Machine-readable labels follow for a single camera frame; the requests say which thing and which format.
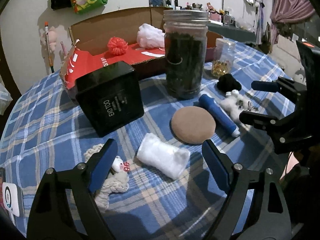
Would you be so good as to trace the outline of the tall glass jar dark contents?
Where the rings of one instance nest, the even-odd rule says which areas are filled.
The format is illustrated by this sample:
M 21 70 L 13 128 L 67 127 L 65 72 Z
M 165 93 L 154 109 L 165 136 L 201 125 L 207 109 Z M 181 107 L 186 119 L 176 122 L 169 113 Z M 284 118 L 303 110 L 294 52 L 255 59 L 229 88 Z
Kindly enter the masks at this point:
M 167 90 L 175 98 L 191 99 L 197 96 L 201 86 L 208 13 L 166 10 L 163 20 Z

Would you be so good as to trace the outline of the white fluffy bunny keychain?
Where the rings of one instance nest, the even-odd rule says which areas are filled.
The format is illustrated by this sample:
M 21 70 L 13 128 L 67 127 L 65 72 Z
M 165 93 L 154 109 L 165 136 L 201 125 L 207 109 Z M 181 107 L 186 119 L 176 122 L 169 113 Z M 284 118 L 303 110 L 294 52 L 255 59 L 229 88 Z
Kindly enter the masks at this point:
M 241 112 L 258 110 L 247 97 L 241 95 L 236 89 L 226 92 L 225 97 L 219 105 L 236 124 L 241 123 L 239 119 Z

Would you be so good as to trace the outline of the cream chunky knit scrunchie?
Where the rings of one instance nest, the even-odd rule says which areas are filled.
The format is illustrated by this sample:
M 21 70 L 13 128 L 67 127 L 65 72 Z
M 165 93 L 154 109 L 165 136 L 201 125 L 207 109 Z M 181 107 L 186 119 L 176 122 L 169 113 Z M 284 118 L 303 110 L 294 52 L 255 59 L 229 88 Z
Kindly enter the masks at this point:
M 107 175 L 101 189 L 95 191 L 94 200 L 101 213 L 109 208 L 110 195 L 113 193 L 124 193 L 129 189 L 130 165 L 116 156 L 111 166 L 111 172 Z

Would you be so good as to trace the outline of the white square device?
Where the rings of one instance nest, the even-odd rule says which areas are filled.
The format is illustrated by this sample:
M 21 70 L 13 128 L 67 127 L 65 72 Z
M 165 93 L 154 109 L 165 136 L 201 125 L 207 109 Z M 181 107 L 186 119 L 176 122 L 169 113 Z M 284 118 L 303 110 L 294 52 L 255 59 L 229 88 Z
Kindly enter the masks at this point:
M 16 217 L 23 217 L 23 194 L 20 187 L 13 183 L 3 182 L 2 194 L 5 209 Z

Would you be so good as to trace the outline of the blue plaid tablecloth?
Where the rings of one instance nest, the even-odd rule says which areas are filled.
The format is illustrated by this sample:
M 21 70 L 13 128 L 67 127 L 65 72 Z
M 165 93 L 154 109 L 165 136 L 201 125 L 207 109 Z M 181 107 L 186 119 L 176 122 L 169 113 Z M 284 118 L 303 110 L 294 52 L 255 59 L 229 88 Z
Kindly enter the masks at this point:
M 291 114 L 294 105 L 280 94 L 259 92 L 249 89 L 254 80 L 273 81 L 278 77 L 289 78 L 269 57 L 244 44 L 236 44 L 236 68 L 232 74 L 241 83 L 242 91 L 251 98 L 259 113 L 275 114 L 278 118 Z M 105 222 L 117 239 L 202 239 L 215 220 L 219 220 L 229 197 L 220 190 L 210 174 L 210 168 L 217 170 L 207 151 L 205 158 L 202 146 L 187 145 L 178 141 L 172 133 L 171 119 L 174 113 L 188 106 L 197 105 L 198 99 L 178 101 L 167 93 L 164 75 L 155 76 L 140 82 L 144 115 L 110 134 L 99 137 L 91 127 L 79 106 L 71 102 L 58 72 L 32 85 L 17 101 L 1 138 L 1 167 L 5 169 L 6 180 L 22 190 L 24 214 L 15 217 L 15 225 L 22 237 L 27 236 L 31 206 L 36 190 L 48 168 L 57 172 L 72 170 L 80 161 L 86 162 L 85 153 L 90 148 L 100 149 L 108 139 L 118 146 L 116 155 L 130 164 L 128 174 L 129 189 L 123 193 L 113 193 L 110 205 L 102 213 Z M 284 169 L 287 155 L 280 158 L 274 152 L 272 140 L 263 131 L 241 124 L 240 135 L 233 138 L 223 127 L 217 125 L 216 133 L 210 142 L 222 154 L 228 155 L 233 163 L 242 165 L 235 169 L 236 181 L 240 175 L 249 175 L 249 170 L 257 171 L 258 179 L 268 179 L 271 186 L 263 189 L 276 189 L 276 176 Z M 176 162 L 173 153 L 190 152 L 185 157 L 186 164 Z M 262 225 L 254 236 L 247 235 L 246 216 L 253 207 L 256 189 L 240 196 L 243 207 L 236 208 L 235 215 L 225 215 L 227 227 L 232 230 L 223 239 L 276 239 L 261 233 L 281 233 L 292 237 L 289 226 L 284 228 L 289 213 L 283 205 L 282 213 L 271 211 L 273 202 L 264 201 L 269 225 Z

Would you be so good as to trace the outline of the small glass jar gold contents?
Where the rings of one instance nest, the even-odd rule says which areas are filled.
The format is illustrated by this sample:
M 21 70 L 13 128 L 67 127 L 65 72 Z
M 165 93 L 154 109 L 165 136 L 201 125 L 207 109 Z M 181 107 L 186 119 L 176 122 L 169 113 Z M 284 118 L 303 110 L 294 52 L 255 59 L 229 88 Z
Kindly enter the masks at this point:
M 216 39 L 211 74 L 219 78 L 228 74 L 235 58 L 235 42 L 224 38 Z

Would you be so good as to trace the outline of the black EXOTOO box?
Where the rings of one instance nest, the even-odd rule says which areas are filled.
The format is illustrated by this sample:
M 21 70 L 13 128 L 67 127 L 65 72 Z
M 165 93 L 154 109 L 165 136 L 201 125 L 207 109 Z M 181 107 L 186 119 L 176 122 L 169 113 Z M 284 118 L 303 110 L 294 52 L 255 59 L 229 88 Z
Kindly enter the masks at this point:
M 77 78 L 75 86 L 75 98 L 100 137 L 144 115 L 136 71 L 124 61 Z

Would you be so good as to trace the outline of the white mesh bath pouf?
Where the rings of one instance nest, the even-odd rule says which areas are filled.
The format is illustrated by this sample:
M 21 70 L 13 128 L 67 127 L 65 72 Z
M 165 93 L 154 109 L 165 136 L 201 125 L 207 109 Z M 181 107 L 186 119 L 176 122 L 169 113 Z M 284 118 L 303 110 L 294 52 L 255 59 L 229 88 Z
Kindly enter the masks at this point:
M 164 48 L 165 33 L 154 26 L 143 23 L 137 33 L 137 43 L 146 49 Z

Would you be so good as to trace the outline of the black pom pom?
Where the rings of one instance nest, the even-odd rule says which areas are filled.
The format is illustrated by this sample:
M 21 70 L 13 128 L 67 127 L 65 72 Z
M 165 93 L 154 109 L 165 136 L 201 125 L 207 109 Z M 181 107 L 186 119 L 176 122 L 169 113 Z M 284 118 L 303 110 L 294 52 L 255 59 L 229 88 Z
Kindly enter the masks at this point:
M 216 85 L 218 90 L 223 93 L 231 92 L 233 90 L 240 91 L 242 89 L 241 84 L 231 74 L 225 74 L 219 77 Z

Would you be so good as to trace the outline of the blue and white sock roll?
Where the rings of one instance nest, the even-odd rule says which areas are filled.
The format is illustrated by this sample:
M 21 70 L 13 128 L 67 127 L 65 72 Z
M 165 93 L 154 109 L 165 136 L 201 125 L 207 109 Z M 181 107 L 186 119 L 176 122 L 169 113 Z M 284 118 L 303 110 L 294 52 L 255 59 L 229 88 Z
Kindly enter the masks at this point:
M 213 98 L 207 94 L 202 94 L 199 98 L 199 104 L 208 111 L 232 137 L 237 138 L 240 136 L 238 126 Z

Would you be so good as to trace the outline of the tan round powder puff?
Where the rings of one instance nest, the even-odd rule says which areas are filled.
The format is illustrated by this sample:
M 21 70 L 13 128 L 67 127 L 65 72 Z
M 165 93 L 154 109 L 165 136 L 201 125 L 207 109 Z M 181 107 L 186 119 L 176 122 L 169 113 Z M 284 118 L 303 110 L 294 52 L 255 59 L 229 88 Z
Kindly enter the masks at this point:
M 171 119 L 171 129 L 180 141 L 198 145 L 213 137 L 216 122 L 205 109 L 188 106 L 174 113 Z

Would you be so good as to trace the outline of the coral red bath pouf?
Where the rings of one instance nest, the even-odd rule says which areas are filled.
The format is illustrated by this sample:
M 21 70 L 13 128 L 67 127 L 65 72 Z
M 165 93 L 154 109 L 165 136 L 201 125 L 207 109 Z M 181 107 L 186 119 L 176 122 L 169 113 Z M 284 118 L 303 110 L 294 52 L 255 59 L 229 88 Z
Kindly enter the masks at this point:
M 119 37 L 112 37 L 107 43 L 108 51 L 112 55 L 124 55 L 128 49 L 128 43 Z

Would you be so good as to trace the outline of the purple curtain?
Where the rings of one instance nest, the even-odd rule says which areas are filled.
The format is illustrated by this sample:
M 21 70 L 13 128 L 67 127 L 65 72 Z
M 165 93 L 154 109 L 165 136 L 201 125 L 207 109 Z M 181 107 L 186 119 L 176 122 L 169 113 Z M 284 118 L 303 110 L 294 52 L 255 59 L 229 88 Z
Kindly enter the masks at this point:
M 270 19 L 273 43 L 278 37 L 277 23 L 298 23 L 310 18 L 316 11 L 309 0 L 275 0 Z

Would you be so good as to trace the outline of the pink plush on wall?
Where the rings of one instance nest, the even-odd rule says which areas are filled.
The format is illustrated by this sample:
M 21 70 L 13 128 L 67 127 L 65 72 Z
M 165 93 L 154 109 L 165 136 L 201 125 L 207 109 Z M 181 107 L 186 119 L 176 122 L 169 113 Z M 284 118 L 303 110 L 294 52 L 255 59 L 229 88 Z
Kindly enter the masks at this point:
M 44 33 L 40 39 L 41 44 L 43 46 L 46 46 L 46 34 Z M 49 28 L 49 45 L 50 45 L 50 51 L 53 53 L 56 49 L 56 43 L 57 43 L 57 33 L 55 30 L 55 27 Z

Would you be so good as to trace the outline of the white cloth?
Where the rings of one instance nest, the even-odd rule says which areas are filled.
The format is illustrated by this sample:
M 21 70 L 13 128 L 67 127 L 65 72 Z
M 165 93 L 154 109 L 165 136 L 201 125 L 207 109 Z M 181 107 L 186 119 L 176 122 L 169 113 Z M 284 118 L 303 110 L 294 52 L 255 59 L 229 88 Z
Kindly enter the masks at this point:
M 162 142 L 153 133 L 147 133 L 137 152 L 142 163 L 152 166 L 172 180 L 178 179 L 186 169 L 190 151 Z

